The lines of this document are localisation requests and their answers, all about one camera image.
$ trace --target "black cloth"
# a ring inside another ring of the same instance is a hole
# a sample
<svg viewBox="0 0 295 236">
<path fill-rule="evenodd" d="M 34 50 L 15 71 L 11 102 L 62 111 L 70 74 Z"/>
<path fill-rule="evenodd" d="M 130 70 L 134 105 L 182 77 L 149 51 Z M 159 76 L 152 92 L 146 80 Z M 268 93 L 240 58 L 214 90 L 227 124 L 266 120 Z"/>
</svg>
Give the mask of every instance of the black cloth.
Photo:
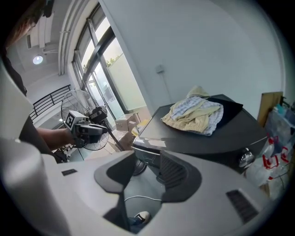
<svg viewBox="0 0 295 236">
<path fill-rule="evenodd" d="M 11 76 L 12 80 L 15 82 L 17 87 L 22 91 L 22 93 L 26 95 L 27 89 L 24 87 L 22 78 L 12 67 L 10 60 L 6 56 L 6 52 L 2 54 L 2 59 L 4 66 L 6 67 L 7 72 Z M 24 124 L 19 139 L 23 142 L 27 142 L 34 145 L 42 154 L 52 155 L 57 162 L 60 162 L 60 160 L 53 154 L 53 152 L 51 152 L 48 145 L 45 143 L 44 139 L 39 135 L 38 131 L 33 125 L 33 121 L 30 116 Z"/>
<path fill-rule="evenodd" d="M 223 105 L 223 116 L 221 121 L 216 126 L 217 129 L 229 123 L 243 108 L 243 104 L 233 101 L 226 101 L 212 97 L 208 98 L 208 101 L 217 102 Z"/>
</svg>

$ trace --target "balcony railing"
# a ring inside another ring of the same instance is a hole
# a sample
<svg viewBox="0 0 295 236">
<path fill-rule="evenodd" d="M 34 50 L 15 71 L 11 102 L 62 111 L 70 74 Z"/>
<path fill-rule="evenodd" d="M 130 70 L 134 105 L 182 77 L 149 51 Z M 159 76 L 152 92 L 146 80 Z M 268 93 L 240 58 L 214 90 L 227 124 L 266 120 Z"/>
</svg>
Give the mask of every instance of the balcony railing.
<svg viewBox="0 0 295 236">
<path fill-rule="evenodd" d="M 38 116 L 40 116 L 43 112 L 54 106 L 55 104 L 58 104 L 62 101 L 65 94 L 70 91 L 70 84 L 66 85 L 62 88 L 59 88 L 55 91 L 53 91 L 50 94 L 47 94 L 46 96 L 39 99 L 37 102 L 35 102 L 34 109 L 32 113 L 29 115 L 32 120 L 36 119 Z"/>
</svg>

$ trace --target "ceiling light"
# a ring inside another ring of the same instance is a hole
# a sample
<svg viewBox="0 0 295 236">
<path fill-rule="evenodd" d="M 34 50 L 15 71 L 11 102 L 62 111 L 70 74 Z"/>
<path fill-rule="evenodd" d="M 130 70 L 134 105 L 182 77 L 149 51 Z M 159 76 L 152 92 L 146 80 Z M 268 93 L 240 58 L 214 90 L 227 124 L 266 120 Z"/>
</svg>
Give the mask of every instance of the ceiling light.
<svg viewBox="0 0 295 236">
<path fill-rule="evenodd" d="M 33 63 L 34 63 L 35 65 L 40 64 L 42 61 L 43 61 L 43 57 L 40 56 L 40 55 L 35 56 L 34 59 L 33 59 Z"/>
</svg>

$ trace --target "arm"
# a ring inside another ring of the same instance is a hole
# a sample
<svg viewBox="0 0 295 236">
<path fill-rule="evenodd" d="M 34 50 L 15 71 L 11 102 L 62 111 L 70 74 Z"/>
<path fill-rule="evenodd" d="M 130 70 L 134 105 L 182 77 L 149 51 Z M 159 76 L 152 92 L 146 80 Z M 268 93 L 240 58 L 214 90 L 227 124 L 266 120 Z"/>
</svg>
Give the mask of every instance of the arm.
<svg viewBox="0 0 295 236">
<path fill-rule="evenodd" d="M 47 130 L 37 128 L 39 135 L 44 139 L 50 150 L 61 148 L 66 144 L 75 144 L 75 141 L 68 129 Z"/>
</svg>

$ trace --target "person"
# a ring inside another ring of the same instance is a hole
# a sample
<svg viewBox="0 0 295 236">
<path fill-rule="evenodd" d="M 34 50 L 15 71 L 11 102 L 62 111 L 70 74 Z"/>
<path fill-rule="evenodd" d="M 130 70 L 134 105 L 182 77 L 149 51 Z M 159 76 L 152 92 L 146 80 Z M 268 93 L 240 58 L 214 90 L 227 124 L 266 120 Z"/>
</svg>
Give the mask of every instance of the person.
<svg viewBox="0 0 295 236">
<path fill-rule="evenodd" d="M 27 90 L 23 84 L 21 76 L 12 67 L 11 62 L 7 57 L 7 49 L 36 26 L 43 14 L 45 5 L 46 0 L 36 0 L 31 5 L 11 31 L 6 40 L 5 47 L 2 49 L 1 56 L 3 63 L 15 84 L 25 96 L 27 94 Z M 40 153 L 53 156 L 58 163 L 60 163 L 61 160 L 54 155 L 52 150 L 61 148 L 66 144 L 75 144 L 69 129 L 48 130 L 35 128 L 30 117 L 26 120 L 19 139 L 20 141 L 34 145 Z M 140 212 L 135 217 L 129 218 L 128 220 L 130 230 L 134 233 L 138 233 L 150 220 L 150 214 L 148 212 Z"/>
</svg>

